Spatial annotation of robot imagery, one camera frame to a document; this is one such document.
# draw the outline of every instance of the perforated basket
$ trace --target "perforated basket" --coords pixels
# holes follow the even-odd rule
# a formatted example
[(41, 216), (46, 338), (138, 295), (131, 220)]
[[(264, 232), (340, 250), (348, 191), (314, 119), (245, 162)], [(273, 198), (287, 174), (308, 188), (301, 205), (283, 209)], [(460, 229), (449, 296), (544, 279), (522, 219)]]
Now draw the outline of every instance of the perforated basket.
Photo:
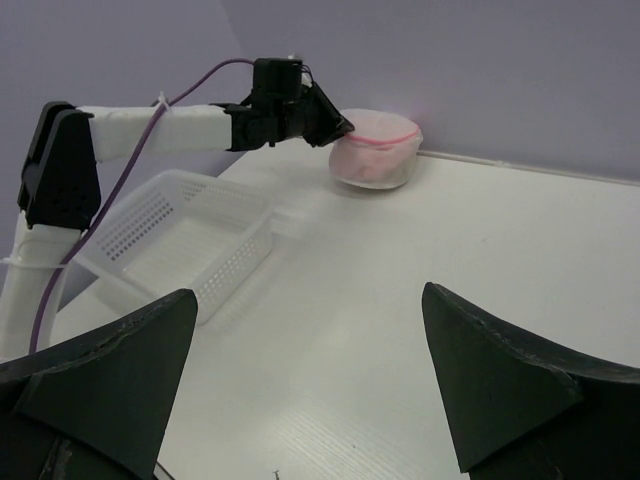
[(115, 205), (76, 261), (150, 301), (190, 288), (204, 323), (271, 251), (272, 211), (249, 187), (169, 170)]

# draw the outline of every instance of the white plastic basket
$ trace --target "white plastic basket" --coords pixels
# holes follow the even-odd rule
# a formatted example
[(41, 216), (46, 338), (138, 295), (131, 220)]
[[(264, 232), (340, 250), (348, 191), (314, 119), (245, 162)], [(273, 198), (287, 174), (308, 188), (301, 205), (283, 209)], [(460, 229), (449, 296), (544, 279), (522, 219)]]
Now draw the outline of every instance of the white plastic basket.
[(271, 251), (272, 211), (249, 187), (169, 170), (118, 202), (76, 260), (149, 301), (190, 288), (204, 323)]

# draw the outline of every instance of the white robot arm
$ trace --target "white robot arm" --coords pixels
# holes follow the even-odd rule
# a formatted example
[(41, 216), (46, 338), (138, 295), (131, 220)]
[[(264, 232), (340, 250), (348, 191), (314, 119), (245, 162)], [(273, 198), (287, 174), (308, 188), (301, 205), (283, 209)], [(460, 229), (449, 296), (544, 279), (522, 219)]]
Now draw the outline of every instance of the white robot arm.
[[(303, 137), (323, 146), (353, 130), (296, 59), (258, 59), (253, 88), (240, 104), (168, 107), (145, 144), (156, 153), (247, 151)], [(0, 362), (48, 345), (66, 271), (65, 258), (89, 229), (101, 204), (96, 163), (131, 154), (158, 107), (74, 107), (47, 104), (22, 171), (20, 214), (0, 297)], [(59, 276), (46, 292), (52, 276)]]

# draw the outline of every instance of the purple wall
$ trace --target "purple wall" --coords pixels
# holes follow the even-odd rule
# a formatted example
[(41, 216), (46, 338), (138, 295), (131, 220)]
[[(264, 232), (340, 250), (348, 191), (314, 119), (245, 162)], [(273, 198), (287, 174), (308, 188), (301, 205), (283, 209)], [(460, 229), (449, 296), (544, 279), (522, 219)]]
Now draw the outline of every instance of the purple wall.
[[(77, 105), (148, 105), (160, 90), (184, 90), (215, 63), (241, 54), (219, 0), (0, 0), (0, 257), (13, 242), (24, 162), (40, 109), (49, 100)], [(251, 70), (230, 66), (188, 101), (239, 101)], [(215, 173), (235, 155), (142, 157), (131, 190), (168, 168)], [(110, 189), (125, 161), (99, 168)], [(0, 267), (0, 284), (5, 275)], [(67, 298), (86, 283), (74, 275)]]
[(425, 148), (640, 180), (638, 0), (223, 3), (247, 55), (302, 55)]

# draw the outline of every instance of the white table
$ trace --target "white table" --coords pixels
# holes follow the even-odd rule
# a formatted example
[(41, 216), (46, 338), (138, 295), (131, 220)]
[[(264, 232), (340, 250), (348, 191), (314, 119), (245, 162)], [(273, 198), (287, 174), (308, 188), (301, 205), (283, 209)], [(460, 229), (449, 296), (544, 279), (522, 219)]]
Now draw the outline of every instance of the white table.
[[(160, 454), (178, 479), (462, 478), (427, 281), (640, 366), (640, 189), (423, 158), (408, 185), (371, 193), (333, 182), (328, 153), (287, 142), (224, 174), (275, 197), (274, 249), (196, 330)], [(54, 340), (134, 307), (97, 281)]]

